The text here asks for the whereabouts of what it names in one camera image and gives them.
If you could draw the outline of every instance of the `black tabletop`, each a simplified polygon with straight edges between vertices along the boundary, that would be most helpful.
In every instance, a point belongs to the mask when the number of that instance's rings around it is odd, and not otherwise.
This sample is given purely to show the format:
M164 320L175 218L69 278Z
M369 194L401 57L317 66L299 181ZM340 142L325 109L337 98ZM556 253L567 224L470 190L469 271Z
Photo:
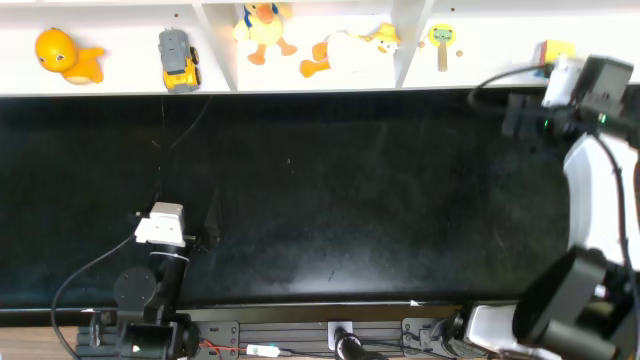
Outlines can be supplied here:
M50 306L159 181L190 226L220 191L223 240L193 254L183 308L515 297L566 249L562 152L502 138L464 91L214 96L168 151L208 98L0 101L0 308ZM148 252L127 245L60 306L112 304Z

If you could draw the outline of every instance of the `white label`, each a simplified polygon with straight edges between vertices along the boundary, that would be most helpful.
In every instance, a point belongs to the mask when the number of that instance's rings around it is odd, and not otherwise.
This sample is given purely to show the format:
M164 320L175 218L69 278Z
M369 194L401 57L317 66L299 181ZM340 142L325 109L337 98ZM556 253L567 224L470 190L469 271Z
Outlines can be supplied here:
M248 345L247 355L278 357L278 355L280 355L280 349L275 346Z

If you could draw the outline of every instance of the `duck wearing yellow hat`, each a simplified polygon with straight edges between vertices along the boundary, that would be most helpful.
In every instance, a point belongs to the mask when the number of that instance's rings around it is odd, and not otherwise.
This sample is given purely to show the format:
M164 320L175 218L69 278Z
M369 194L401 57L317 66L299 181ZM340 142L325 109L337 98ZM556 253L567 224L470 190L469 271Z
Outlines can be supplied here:
M36 56L43 68L57 72L74 85L101 83L104 79L96 60L104 55L101 48L78 48L63 31L49 29L36 40Z
M369 36L351 35L346 32L336 32L327 41L313 46L313 60L300 63L300 73L305 78L316 72L332 69L344 74L372 70L377 56L392 55L397 49L400 39L396 35L396 28L384 23L378 31Z
M258 50L247 57L256 65L265 63L264 54L267 46L277 44L280 46L282 55L293 55L298 48L287 44L282 38L284 24L280 17L290 18L292 15L293 11L287 4L246 3L244 18L233 29L233 38L238 41L251 39L258 43Z

